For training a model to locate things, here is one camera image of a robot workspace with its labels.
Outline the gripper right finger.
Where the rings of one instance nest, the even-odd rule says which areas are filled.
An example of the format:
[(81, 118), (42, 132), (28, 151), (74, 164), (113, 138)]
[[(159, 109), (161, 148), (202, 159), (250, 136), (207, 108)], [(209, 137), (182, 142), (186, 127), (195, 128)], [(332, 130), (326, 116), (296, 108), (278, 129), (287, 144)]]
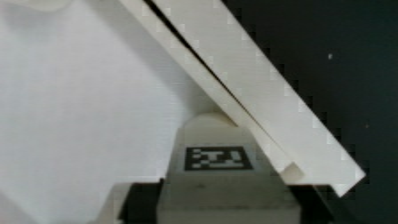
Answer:
[(300, 224), (355, 224), (353, 215), (328, 185), (291, 185), (301, 212)]

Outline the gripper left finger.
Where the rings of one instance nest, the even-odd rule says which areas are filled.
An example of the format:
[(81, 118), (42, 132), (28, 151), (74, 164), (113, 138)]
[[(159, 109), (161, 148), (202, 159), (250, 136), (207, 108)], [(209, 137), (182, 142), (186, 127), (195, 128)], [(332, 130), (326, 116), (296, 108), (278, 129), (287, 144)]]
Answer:
[(117, 183), (95, 219), (86, 224), (157, 224), (156, 205), (163, 179)]

